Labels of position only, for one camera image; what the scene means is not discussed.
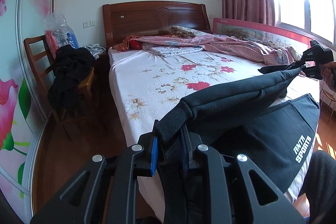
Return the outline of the person's right hand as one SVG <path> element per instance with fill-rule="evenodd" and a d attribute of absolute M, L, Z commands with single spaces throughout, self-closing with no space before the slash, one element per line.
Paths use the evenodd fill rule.
<path fill-rule="evenodd" d="M 336 69 L 336 62 L 332 61 L 326 64 L 323 64 L 321 68 L 321 76 L 327 84 L 327 86 L 335 92 L 335 79 L 333 75 L 333 70 Z"/>

